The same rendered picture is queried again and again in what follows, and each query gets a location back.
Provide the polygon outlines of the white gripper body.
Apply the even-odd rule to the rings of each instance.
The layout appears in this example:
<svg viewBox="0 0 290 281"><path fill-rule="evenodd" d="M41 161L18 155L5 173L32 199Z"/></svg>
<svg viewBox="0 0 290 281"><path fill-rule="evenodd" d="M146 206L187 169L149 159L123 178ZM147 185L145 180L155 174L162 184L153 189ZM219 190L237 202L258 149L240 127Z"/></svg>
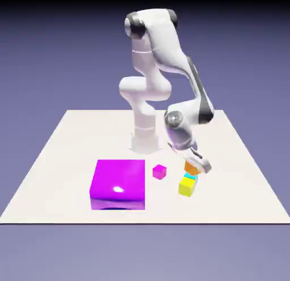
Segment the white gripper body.
<svg viewBox="0 0 290 281"><path fill-rule="evenodd" d="M199 172L208 173L212 169L212 166L207 159L200 158L197 155L187 156L186 161L196 167Z"/></svg>

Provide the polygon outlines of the small orange cube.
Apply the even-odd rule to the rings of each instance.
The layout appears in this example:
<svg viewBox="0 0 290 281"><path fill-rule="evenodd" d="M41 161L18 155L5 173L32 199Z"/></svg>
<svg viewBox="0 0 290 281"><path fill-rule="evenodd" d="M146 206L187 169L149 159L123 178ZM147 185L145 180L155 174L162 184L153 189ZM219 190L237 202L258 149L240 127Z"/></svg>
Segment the small orange cube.
<svg viewBox="0 0 290 281"><path fill-rule="evenodd" d="M199 171L195 166L191 165L187 161L185 162L184 170L186 173L188 173L192 176L195 176L195 175L202 173L202 171Z"/></svg>

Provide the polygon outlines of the small yellow cube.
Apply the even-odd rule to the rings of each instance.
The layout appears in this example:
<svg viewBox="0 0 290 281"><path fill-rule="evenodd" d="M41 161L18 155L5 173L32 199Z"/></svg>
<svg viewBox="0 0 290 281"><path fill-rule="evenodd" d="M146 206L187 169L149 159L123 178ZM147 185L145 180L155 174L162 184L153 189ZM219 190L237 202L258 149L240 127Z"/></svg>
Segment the small yellow cube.
<svg viewBox="0 0 290 281"><path fill-rule="evenodd" d="M183 177L179 183L178 193L186 197L191 197L196 181L196 178Z"/></svg>

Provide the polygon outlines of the small magenta cube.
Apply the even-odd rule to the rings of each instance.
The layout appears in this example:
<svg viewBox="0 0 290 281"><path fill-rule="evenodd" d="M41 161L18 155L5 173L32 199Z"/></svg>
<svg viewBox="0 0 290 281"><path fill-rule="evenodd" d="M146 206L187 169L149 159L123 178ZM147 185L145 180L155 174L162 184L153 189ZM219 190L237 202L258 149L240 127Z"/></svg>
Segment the small magenta cube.
<svg viewBox="0 0 290 281"><path fill-rule="evenodd" d="M167 168L163 165L153 167L152 176L158 180L162 180L167 175Z"/></svg>

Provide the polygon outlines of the large magenta box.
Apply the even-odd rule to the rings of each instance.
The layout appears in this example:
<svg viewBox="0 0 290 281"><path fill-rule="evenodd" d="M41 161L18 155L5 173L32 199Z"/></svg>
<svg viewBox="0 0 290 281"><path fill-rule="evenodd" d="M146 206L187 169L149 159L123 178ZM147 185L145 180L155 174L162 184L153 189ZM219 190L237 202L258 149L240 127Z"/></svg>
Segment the large magenta box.
<svg viewBox="0 0 290 281"><path fill-rule="evenodd" d="M93 210L144 210L145 161L99 159L89 196Z"/></svg>

